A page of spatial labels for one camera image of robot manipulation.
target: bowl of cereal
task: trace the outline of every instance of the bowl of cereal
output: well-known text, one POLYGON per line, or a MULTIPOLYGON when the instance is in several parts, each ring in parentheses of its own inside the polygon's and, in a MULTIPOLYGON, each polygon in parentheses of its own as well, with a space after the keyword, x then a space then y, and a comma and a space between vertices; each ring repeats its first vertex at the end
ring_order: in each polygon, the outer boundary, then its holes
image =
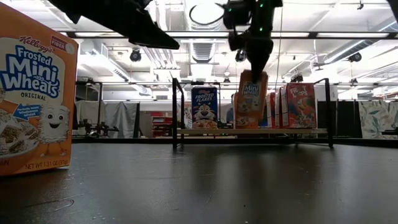
POLYGON ((0 175, 23 167, 39 145, 39 132, 28 121, 0 110, 0 175))

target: black metal stand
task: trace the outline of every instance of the black metal stand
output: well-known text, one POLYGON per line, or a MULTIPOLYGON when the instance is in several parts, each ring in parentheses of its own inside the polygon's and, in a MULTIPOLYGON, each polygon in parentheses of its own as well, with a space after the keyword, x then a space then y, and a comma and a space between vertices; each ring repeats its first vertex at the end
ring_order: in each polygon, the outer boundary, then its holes
MULTIPOLYGON (((331 113, 331 101, 330 101, 330 83, 328 78, 324 78, 322 80, 319 80, 314 83, 320 83, 322 81, 325 81, 325 93, 326 93, 326 116, 328 118, 327 121, 327 133, 328 137, 327 139, 309 139, 308 142, 313 143, 327 143, 329 147, 333 147, 333 124, 332 124, 332 113, 331 113)), ((184 139, 183 134, 181 134, 181 137, 178 138, 177 136, 177 129, 178 129, 178 124, 177 124, 177 88, 181 92, 181 129, 185 129, 184 126, 184 94, 182 91, 182 88, 176 78, 173 78, 172 82, 172 89, 173 89, 173 124, 172 124, 172 129, 173 129, 173 149, 176 150, 178 147, 178 144, 200 144, 203 143, 203 139, 184 139)), ((298 143, 297 142, 297 135, 294 134, 294 139, 266 139, 266 138, 258 138, 258 139, 206 139, 206 142, 209 144, 292 144, 292 143, 298 143)))

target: wooden shelf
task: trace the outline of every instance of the wooden shelf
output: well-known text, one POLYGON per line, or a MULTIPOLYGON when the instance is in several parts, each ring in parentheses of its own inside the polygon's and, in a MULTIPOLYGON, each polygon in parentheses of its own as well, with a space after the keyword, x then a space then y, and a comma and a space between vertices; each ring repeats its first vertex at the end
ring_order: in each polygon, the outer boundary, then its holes
POLYGON ((327 129, 178 129, 179 134, 327 134, 327 129))

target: cable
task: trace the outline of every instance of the cable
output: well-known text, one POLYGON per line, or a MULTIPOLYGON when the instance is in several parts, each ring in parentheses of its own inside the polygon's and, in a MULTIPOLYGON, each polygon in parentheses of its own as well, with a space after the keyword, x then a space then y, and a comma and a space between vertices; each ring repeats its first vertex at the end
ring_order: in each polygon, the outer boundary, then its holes
MULTIPOLYGON (((282 10, 280 12, 280 31, 282 31, 283 21, 284 21, 284 8, 282 7, 282 10)), ((278 77, 279 77, 280 46, 282 46, 282 33, 279 34, 278 66, 276 68, 275 93, 276 93, 276 84, 278 83, 278 77)))
MULTIPOLYGON (((215 4, 216 4, 217 6, 219 6, 219 7, 221 7, 221 8, 224 9, 223 5, 221 5, 221 4, 219 4, 219 3, 215 3, 215 4)), ((207 23, 205 23, 205 24, 200 23, 200 22, 198 22, 198 21, 192 19, 192 12, 193 12, 193 10, 194 10, 197 6, 198 6, 198 5, 195 5, 195 6, 193 6, 193 7, 189 10, 189 19, 190 19, 192 22, 194 22, 194 23, 196 23, 196 24, 198 24, 198 25, 201 25, 201 26, 212 25, 213 23, 218 22, 219 20, 221 20, 221 19, 224 17, 224 14, 223 14, 222 16, 220 16, 219 18, 217 18, 217 19, 214 20, 214 21, 207 22, 207 23)))

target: black table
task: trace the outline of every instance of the black table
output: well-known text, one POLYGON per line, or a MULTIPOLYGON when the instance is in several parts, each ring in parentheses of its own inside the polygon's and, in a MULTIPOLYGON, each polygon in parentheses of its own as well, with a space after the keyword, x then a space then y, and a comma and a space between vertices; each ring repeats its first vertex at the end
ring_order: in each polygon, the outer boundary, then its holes
POLYGON ((75 144, 0 179, 0 223, 398 223, 398 151, 75 144))

